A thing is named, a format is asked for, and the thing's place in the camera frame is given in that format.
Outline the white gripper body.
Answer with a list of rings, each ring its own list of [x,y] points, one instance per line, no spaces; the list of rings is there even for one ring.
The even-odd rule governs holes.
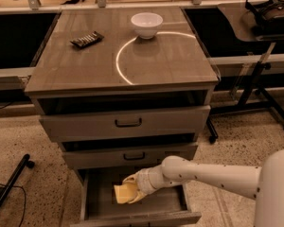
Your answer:
[[[140,193],[149,195],[156,191],[156,188],[151,185],[151,170],[149,168],[139,170],[136,173],[135,181]]]

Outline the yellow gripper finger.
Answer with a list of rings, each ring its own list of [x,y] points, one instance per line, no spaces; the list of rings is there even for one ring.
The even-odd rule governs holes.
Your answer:
[[[134,173],[128,177],[126,177],[122,182],[123,183],[136,183],[137,174]]]
[[[139,189],[131,189],[129,191],[128,203],[132,204],[132,203],[141,201],[145,197],[146,197],[146,194],[144,192],[140,191]]]

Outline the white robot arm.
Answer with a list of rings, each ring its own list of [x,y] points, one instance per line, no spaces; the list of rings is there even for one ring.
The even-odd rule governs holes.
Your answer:
[[[284,149],[262,166],[196,164],[178,156],[143,168],[115,188],[119,203],[140,201],[155,191],[187,183],[207,183],[256,201],[255,227],[284,227]]]

